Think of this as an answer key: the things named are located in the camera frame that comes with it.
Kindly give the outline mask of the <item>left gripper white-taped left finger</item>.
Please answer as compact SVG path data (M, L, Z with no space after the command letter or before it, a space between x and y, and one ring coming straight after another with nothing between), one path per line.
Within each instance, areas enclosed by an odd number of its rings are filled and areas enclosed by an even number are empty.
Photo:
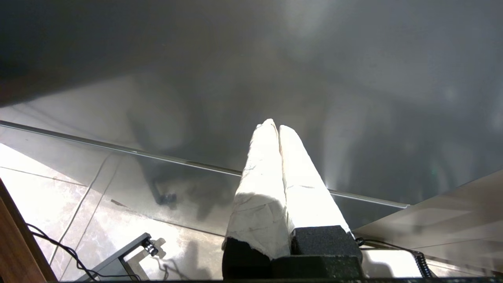
M222 276L270 278L272 262L290 255L279 133L275 122L258 124L232 202L222 244Z

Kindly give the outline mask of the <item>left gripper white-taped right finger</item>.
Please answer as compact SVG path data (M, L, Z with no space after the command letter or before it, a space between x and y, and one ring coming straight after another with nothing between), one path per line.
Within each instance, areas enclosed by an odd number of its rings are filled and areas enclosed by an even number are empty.
M291 255L281 276L361 276L362 252L300 136L280 126Z

